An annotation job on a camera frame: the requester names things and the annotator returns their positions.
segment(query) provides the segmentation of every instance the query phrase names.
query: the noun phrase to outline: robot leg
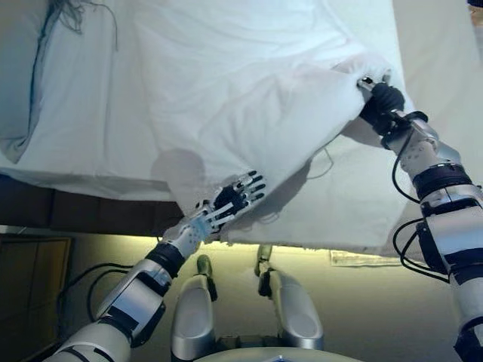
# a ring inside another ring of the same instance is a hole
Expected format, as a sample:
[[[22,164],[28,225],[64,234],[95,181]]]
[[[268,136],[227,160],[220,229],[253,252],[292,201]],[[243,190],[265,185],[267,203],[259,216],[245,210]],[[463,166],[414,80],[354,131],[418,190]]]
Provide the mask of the robot leg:
[[[175,361],[191,361],[213,352],[216,339],[212,300],[216,288],[206,256],[198,258],[198,272],[183,285],[171,328],[171,353]]]
[[[260,273],[259,294],[275,305],[279,337],[287,347],[322,350],[324,332],[309,294],[293,277],[273,269],[268,260],[271,250],[260,248],[265,250],[259,250],[255,268]]]

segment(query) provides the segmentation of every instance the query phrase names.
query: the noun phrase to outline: wooden bed frame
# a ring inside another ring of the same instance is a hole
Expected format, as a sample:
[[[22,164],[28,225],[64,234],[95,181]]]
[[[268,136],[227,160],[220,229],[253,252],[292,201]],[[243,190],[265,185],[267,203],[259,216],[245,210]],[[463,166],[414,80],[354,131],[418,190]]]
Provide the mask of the wooden bed frame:
[[[31,186],[0,175],[0,225],[159,236],[182,217],[175,202],[96,198]]]

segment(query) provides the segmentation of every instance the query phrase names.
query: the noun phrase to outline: robotic hand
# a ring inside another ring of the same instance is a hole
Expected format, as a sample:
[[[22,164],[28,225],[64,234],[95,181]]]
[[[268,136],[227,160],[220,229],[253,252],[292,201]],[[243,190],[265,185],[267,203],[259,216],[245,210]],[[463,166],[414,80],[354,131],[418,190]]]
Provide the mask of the robotic hand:
[[[358,86],[372,98],[361,117],[398,156],[417,191],[417,225],[428,266],[447,275],[461,311],[455,350],[464,362],[483,361],[483,193],[459,153],[440,141],[422,112],[405,114],[402,93],[369,78]]]
[[[183,263],[200,243],[263,196],[265,180],[251,171],[219,188],[211,200],[168,229],[103,300],[97,321],[79,330],[46,362],[127,362],[131,348],[144,344],[165,312],[163,297]]]

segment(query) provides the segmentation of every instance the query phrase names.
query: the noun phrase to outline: wire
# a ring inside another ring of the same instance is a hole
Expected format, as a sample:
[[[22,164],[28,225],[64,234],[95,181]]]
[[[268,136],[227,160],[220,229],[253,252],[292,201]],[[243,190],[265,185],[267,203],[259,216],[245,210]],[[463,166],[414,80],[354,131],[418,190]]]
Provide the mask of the wire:
[[[399,162],[401,161],[401,156],[404,153],[404,151],[406,150],[406,148],[408,147],[409,141],[411,141],[411,137],[413,136],[413,133],[414,133],[414,130],[412,130],[409,133],[408,138],[405,140],[405,143],[402,146],[401,151],[399,152],[399,155],[394,162],[394,166],[392,167],[392,184],[394,185],[395,189],[398,190],[398,192],[401,195],[403,195],[405,198],[407,198],[410,201],[415,202],[416,204],[419,204],[420,200],[417,200],[416,198],[413,198],[412,196],[410,196],[407,193],[405,193],[404,191],[402,191],[402,189],[398,185],[398,181],[395,178],[395,174],[396,174],[396,171],[398,170]]]
[[[428,272],[432,272],[433,270],[429,266],[424,266],[424,265],[418,264],[416,262],[413,262],[409,258],[407,258],[405,253],[400,251],[399,246],[397,244],[398,235],[403,229],[407,228],[409,225],[415,224],[416,222],[421,222],[423,220],[424,220],[423,218],[416,219],[416,220],[412,220],[410,222],[406,222],[405,224],[399,226],[399,228],[395,231],[394,236],[392,237],[392,245],[394,246],[394,250],[396,251],[396,253],[399,255],[399,258],[402,257],[405,262],[407,262],[408,264],[414,265],[417,268],[421,268],[421,269],[427,270]]]
[[[134,265],[122,265],[122,264],[116,264],[114,262],[103,262],[100,264],[96,264],[91,266],[90,268],[84,270],[80,275],[77,277],[73,278],[60,292],[57,294],[57,300],[56,300],[56,308],[57,308],[57,321],[58,325],[57,328],[59,330],[59,334],[62,335],[62,300],[63,297],[66,295],[66,293],[69,291],[70,288],[74,287],[79,281],[82,280],[86,275],[90,274],[91,272],[99,269],[99,268],[105,268],[105,267],[112,267],[112,268],[121,268],[121,269],[130,269]]]
[[[392,245],[394,246],[396,253],[399,255],[402,266],[404,266],[406,269],[409,269],[409,270],[416,272],[418,274],[436,279],[438,281],[443,281],[445,283],[449,283],[449,278],[443,278],[443,277],[440,277],[438,275],[428,273],[428,272],[435,272],[435,271],[432,268],[430,268],[429,266],[419,265],[419,264],[413,262],[412,260],[410,260],[409,258],[406,257],[406,253],[409,250],[409,247],[411,246],[411,244],[413,243],[414,239],[417,236],[417,232],[414,232],[412,234],[412,236],[409,238],[409,240],[406,243],[403,250],[400,250],[399,247],[398,247],[397,239],[398,239],[399,233],[403,229],[407,228],[409,225],[415,224],[416,222],[421,222],[423,220],[424,220],[423,218],[416,219],[416,220],[406,222],[405,224],[399,226],[399,228],[395,231],[394,235],[392,236]]]
[[[422,270],[420,270],[418,268],[413,268],[412,266],[409,266],[408,264],[405,263],[405,254],[408,251],[408,249],[409,249],[411,243],[413,242],[413,240],[416,238],[416,236],[417,236],[417,232],[414,232],[414,234],[411,236],[411,238],[409,239],[409,241],[406,243],[404,249],[402,250],[402,256],[401,256],[402,266],[404,266],[405,268],[407,268],[407,269],[409,269],[409,270],[411,270],[413,272],[416,272],[418,274],[425,275],[427,277],[436,279],[438,281],[443,281],[443,282],[449,284],[450,283],[449,278],[443,278],[443,277],[440,277],[438,275],[434,275],[434,274],[431,274],[431,273],[427,273],[427,272],[422,271]]]
[[[96,287],[97,283],[99,283],[99,281],[102,278],[104,278],[106,275],[112,274],[112,273],[127,274],[128,272],[125,271],[125,270],[120,270],[120,269],[109,269],[109,270],[106,270],[105,272],[103,271],[101,274],[99,274],[97,276],[97,278],[92,282],[91,286],[89,287],[88,296],[86,298],[88,316],[89,316],[89,319],[91,320],[91,322],[95,322],[94,313],[92,312],[92,293],[94,292],[94,288]]]

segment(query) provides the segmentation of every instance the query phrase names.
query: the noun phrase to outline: robot finger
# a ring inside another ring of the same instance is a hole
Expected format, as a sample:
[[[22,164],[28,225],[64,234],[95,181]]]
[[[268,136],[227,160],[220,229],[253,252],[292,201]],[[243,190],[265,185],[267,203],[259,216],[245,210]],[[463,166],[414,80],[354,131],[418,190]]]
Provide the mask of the robot finger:
[[[263,179],[263,176],[259,175],[257,171],[251,171],[240,177],[234,182],[233,189],[237,192],[241,192],[247,186],[257,183]]]

